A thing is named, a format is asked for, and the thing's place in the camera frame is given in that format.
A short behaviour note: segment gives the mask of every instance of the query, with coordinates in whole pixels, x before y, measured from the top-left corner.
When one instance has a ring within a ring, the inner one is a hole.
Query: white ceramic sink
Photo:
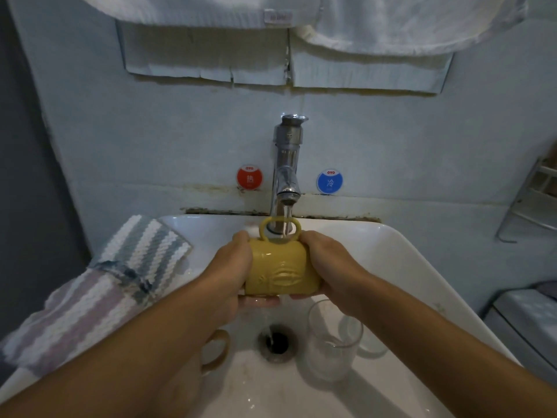
[[[198,275],[234,232],[258,234],[262,217],[184,215],[162,221],[183,235],[193,251],[182,265],[175,289]],[[514,359],[449,284],[394,229],[383,224],[301,219],[304,230],[317,230],[346,246],[371,273],[398,285],[484,343]],[[314,379],[304,367],[306,315],[317,300],[283,300],[279,308],[246,310],[226,326],[233,338],[225,365],[204,378],[191,417],[447,417],[450,413],[421,382],[367,330],[348,377],[334,385]],[[257,349],[265,326],[290,327],[300,349],[291,361],[271,364]]]

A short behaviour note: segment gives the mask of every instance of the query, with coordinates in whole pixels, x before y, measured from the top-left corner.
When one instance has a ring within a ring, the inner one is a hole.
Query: person
[[[245,231],[214,256],[198,279],[126,323],[0,406],[3,418],[130,417],[218,327],[239,298],[252,263]],[[309,246],[322,292],[364,323],[456,417],[550,417],[557,390],[447,321],[413,296],[368,273],[338,241],[314,231]]]

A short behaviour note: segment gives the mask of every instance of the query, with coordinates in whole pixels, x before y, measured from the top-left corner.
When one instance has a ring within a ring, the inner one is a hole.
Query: person's right hand
[[[315,231],[305,231],[300,242],[310,249],[310,259],[317,273],[323,278],[321,291],[340,310],[349,316],[358,316],[360,281],[370,274],[359,265],[339,241]]]

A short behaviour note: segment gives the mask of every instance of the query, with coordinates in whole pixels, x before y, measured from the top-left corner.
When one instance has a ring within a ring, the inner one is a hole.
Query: purple and white striped towel
[[[159,221],[131,217],[83,274],[2,341],[4,360],[39,378],[54,371],[160,299],[190,250]]]

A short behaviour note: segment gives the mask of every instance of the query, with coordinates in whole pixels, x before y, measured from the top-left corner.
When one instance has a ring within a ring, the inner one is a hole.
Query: person's left hand
[[[249,235],[245,230],[236,233],[232,241],[221,247],[209,263],[203,274],[213,279],[219,291],[226,295],[226,301],[217,314],[223,324],[234,319],[239,308],[276,307],[280,305],[278,296],[243,296],[238,291],[246,282],[251,269],[253,255],[249,246]]]

